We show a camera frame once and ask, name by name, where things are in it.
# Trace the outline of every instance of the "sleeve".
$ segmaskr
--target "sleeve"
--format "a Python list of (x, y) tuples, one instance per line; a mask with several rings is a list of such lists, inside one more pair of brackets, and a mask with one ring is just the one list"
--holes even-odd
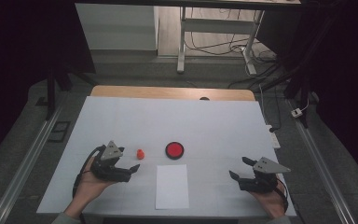
[(80, 220), (68, 217), (65, 213), (60, 213), (51, 224), (80, 224)]
[(291, 223), (292, 222), (290, 221), (289, 217), (284, 216), (284, 217), (275, 218), (269, 221), (267, 224), (291, 224)]

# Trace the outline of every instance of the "metal rail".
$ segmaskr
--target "metal rail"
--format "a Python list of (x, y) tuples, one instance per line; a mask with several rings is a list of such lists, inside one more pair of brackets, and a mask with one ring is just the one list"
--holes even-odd
[(2, 196), (0, 201), (0, 224), (6, 222), (14, 203), (19, 197), (28, 176), (34, 167), (34, 164), (36, 163), (40, 151), (48, 139), (48, 135), (52, 130), (55, 121), (62, 111), (62, 106), (64, 105), (67, 96), (67, 92), (62, 93), (62, 97), (60, 97), (59, 101), (57, 102), (57, 109), (52, 114), (50, 120), (45, 120), (43, 123), (39, 133), (37, 134), (35, 140), (28, 149), (27, 154), (22, 160), (19, 169), (17, 170), (13, 179), (10, 181), (10, 184)]
[[(292, 109), (294, 109), (294, 107), (290, 104), (290, 101), (286, 101), (286, 103), (289, 104)], [(307, 146), (307, 149), (310, 153), (310, 157), (315, 163), (315, 167), (318, 170), (322, 182), (324, 183), (324, 187), (331, 197), (332, 203), (337, 210), (337, 214), (341, 219), (341, 222), (345, 224), (356, 223), (353, 215), (351, 214), (350, 208), (348, 207), (344, 197), (342, 196), (341, 190), (339, 189), (332, 175), (330, 174), (330, 171), (328, 170), (324, 158), (315, 141), (313, 140), (312, 135), (310, 134), (310, 131), (308, 129), (305, 129), (301, 121), (299, 121), (298, 119), (296, 119), (296, 126), (301, 137), (304, 140), (304, 143)]]

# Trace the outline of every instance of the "wooden edge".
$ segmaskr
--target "wooden edge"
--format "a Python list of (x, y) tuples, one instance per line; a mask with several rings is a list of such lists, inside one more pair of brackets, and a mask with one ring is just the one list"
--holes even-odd
[(215, 101), (255, 101), (254, 94), (248, 90), (166, 87), (96, 86), (90, 96), (183, 100), (199, 100), (201, 97), (207, 97)]

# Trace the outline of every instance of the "black wall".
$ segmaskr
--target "black wall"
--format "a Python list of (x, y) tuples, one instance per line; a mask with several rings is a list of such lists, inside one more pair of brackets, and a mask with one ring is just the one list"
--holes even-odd
[(95, 72), (75, 4), (0, 4), (0, 143), (26, 104), (29, 88), (51, 68), (66, 65)]
[(358, 1), (344, 6), (310, 71), (318, 114), (358, 163)]

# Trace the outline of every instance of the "red circular button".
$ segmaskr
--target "red circular button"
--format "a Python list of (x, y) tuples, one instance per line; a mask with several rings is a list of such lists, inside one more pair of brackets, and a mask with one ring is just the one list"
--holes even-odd
[(178, 142), (171, 142), (165, 147), (165, 153), (172, 160), (177, 160), (183, 156), (185, 149)]

